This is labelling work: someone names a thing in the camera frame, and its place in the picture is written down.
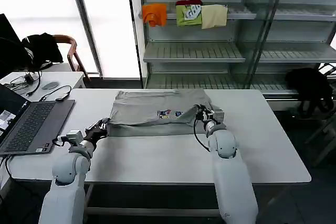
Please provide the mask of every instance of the white desk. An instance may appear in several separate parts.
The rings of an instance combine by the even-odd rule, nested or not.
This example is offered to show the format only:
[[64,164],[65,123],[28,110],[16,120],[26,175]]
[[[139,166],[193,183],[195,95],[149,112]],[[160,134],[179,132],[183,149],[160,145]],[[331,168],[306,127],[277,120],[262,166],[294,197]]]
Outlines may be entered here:
[[[2,78],[0,80],[1,84],[6,84],[6,83],[10,83],[12,80],[14,80],[15,78],[18,78],[20,76],[24,76],[25,73],[24,72],[13,72],[10,73],[9,75],[5,76],[4,78]],[[36,88],[36,86],[38,85],[38,81],[35,81],[33,83],[32,86],[29,86],[25,89],[16,91],[18,94],[24,96],[26,99],[28,99],[29,101],[35,102],[38,101],[42,96],[52,92],[53,90],[62,87],[64,85],[69,85],[71,86],[73,89],[75,88],[85,88],[85,85],[83,83],[83,77],[84,74],[82,72],[43,72],[42,73],[42,77],[41,77],[41,84],[40,87],[38,88],[38,90],[36,90],[36,92],[31,95],[30,97],[27,97],[25,94],[28,93],[29,91],[32,91]],[[38,75],[37,73],[33,74],[33,78],[37,79]],[[17,81],[23,81],[24,78],[19,78]],[[59,86],[53,90],[43,90],[42,87],[45,86],[48,83],[51,82],[59,82]],[[59,91],[56,91],[54,94],[48,96],[47,100],[54,100],[55,98],[59,97],[61,94],[64,94],[66,92],[69,91],[69,88],[64,88],[61,89]]]
[[[118,90],[75,89],[76,104],[62,134],[84,130],[110,115]],[[236,136],[254,184],[292,184],[311,177],[274,116],[256,90],[206,90],[213,104],[225,111],[225,124]],[[15,178],[51,180],[57,158],[68,145],[50,154],[18,156],[10,162]],[[211,159],[194,136],[109,137],[98,142],[87,182],[132,184],[213,183]]]

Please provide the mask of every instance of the black bag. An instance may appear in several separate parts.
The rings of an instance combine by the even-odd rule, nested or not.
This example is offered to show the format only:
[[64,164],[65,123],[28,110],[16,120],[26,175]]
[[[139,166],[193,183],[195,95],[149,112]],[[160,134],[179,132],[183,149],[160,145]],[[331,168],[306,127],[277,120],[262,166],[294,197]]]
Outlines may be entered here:
[[[303,118],[311,117],[316,107],[321,112],[329,112],[333,109],[333,89],[327,77],[318,70],[312,68],[292,70],[286,75],[286,81],[290,89],[295,89],[299,93],[301,104],[298,111]],[[310,102],[306,112],[303,110],[305,101]]]
[[46,61],[62,63],[63,57],[54,37],[44,33],[30,35],[22,40],[24,47],[33,52],[33,70],[38,71]]

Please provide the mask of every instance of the chair backrest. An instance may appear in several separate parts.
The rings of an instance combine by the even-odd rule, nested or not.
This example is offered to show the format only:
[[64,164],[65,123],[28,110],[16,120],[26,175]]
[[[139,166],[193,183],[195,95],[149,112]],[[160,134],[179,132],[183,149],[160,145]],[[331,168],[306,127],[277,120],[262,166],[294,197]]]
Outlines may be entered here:
[[[67,54],[67,57],[68,57],[68,61],[69,61],[69,64],[70,64],[70,67],[71,67],[72,71],[73,72],[81,71],[81,72],[84,73],[84,76],[86,78],[88,78],[88,80],[90,80],[90,78],[88,76],[88,73],[86,72],[83,63],[79,59],[79,56],[76,52],[77,43],[76,43],[75,39],[73,39],[73,38],[71,38],[70,36],[67,36],[67,35],[53,35],[53,37],[55,38],[56,43],[70,44],[70,49],[69,49],[69,52]],[[75,63],[73,61],[73,57],[76,59],[76,62],[78,64],[78,68],[75,66]]]

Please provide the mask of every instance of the laptop keyboard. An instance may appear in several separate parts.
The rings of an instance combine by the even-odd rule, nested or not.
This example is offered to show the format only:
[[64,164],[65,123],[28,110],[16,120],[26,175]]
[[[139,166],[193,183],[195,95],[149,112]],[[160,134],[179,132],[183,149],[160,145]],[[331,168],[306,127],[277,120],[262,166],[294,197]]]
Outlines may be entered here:
[[43,122],[54,104],[37,104],[23,125],[5,148],[5,152],[24,152],[28,150]]

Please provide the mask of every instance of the black cable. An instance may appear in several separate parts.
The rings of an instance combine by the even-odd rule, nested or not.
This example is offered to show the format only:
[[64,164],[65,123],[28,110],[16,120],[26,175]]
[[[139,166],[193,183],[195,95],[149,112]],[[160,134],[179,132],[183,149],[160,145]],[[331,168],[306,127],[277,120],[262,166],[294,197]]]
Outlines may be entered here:
[[[38,200],[40,201],[40,204],[43,203],[43,199],[35,192],[33,192],[31,189],[29,189],[28,187],[24,186],[23,184],[21,184],[19,181],[17,181],[15,178],[13,178],[12,174],[10,173],[9,169],[8,169],[8,160],[11,158],[11,156],[7,156],[6,158],[6,162],[5,162],[5,166],[6,166],[6,170],[7,170],[7,173],[9,175],[9,178],[14,182],[16,183],[18,186],[20,186],[21,188],[25,189],[26,191],[28,191],[30,193],[30,197],[33,198],[33,197],[36,197],[38,198]],[[37,213],[39,214],[39,207],[38,205],[36,204],[35,202],[35,206],[33,207],[33,209],[31,209],[22,219],[21,223],[24,223],[27,218],[33,213],[33,211],[37,211]]]
[[[14,82],[14,81],[18,80],[19,78],[24,78],[24,77],[25,76],[19,76],[19,77],[13,79],[12,81],[10,81],[7,88],[11,89],[14,92],[20,91],[20,90],[25,89],[25,88],[28,88],[29,84],[27,83],[26,80]],[[37,79],[34,79],[33,82],[39,80],[41,77],[42,77],[42,71],[41,71],[41,75]]]
[[9,222],[9,223],[13,223],[13,222],[12,222],[12,219],[11,219],[11,217],[10,217],[10,215],[9,215],[8,208],[7,208],[7,206],[6,206],[5,199],[4,199],[1,195],[0,195],[0,200],[1,200],[1,203],[2,203],[2,205],[3,205],[4,213],[5,213],[6,218],[8,219],[8,222]]
[[38,90],[38,88],[40,87],[40,84],[41,84],[41,74],[40,74],[40,71],[37,71],[37,74],[38,74],[38,84],[37,84],[36,88],[33,91],[28,92],[26,94],[26,96],[28,96],[28,97],[31,96],[32,94],[34,94],[36,92],[36,90]]
[[[6,159],[5,157],[2,158],[2,160],[1,160],[1,162],[0,162],[0,169],[1,169],[1,166],[2,166],[2,164],[3,164],[3,162],[4,162],[5,159]],[[1,203],[2,203],[2,205],[3,205],[4,213],[5,213],[6,218],[8,219],[8,222],[9,222],[9,223],[13,223],[13,222],[12,222],[12,219],[11,219],[11,217],[10,217],[10,215],[9,215],[9,211],[8,211],[7,205],[6,205],[6,203],[5,203],[5,199],[2,197],[1,194],[0,194],[0,200],[1,200]]]
[[65,88],[65,87],[69,87],[69,88],[70,88],[70,90],[69,90],[69,92],[68,92],[68,94],[70,94],[70,92],[72,91],[72,87],[69,86],[69,85],[64,85],[64,86],[62,86],[62,87],[59,87],[58,89],[55,89],[53,92],[50,92],[50,93],[45,94],[44,96],[42,96],[41,99],[39,100],[39,102],[45,101],[46,98],[47,98],[47,96],[49,96],[49,95],[55,93],[56,91],[58,91],[58,90],[60,90],[60,89],[62,89],[62,88]]
[[197,123],[198,123],[198,120],[195,119],[195,121],[194,121],[194,136],[195,136],[196,140],[199,142],[199,144],[201,144],[201,145],[203,146],[203,148],[205,148],[208,152],[210,152],[209,148],[206,147],[206,146],[205,146],[205,145],[198,139],[198,137],[197,137],[197,135],[196,135],[196,124],[197,124]]
[[10,178],[14,183],[16,183],[19,187],[21,187],[21,188],[25,189],[26,191],[28,191],[28,192],[30,193],[31,198],[36,197],[36,198],[38,198],[38,200],[39,200],[40,202],[43,202],[43,199],[42,199],[37,193],[33,192],[31,189],[29,189],[28,187],[24,186],[23,184],[21,184],[19,181],[17,181],[15,178],[12,177],[12,174],[10,173],[10,171],[9,171],[9,169],[8,169],[8,160],[9,160],[10,158],[11,158],[11,156],[8,156],[8,157],[6,158],[6,161],[5,161],[5,166],[6,166],[6,170],[7,170],[7,173],[8,173],[8,175],[9,175],[9,178]]
[[56,145],[56,146],[58,146],[58,147],[63,147],[65,145],[65,141],[62,141],[62,145],[58,144],[57,141],[58,141],[57,138],[55,138],[55,139],[52,140],[53,144]]

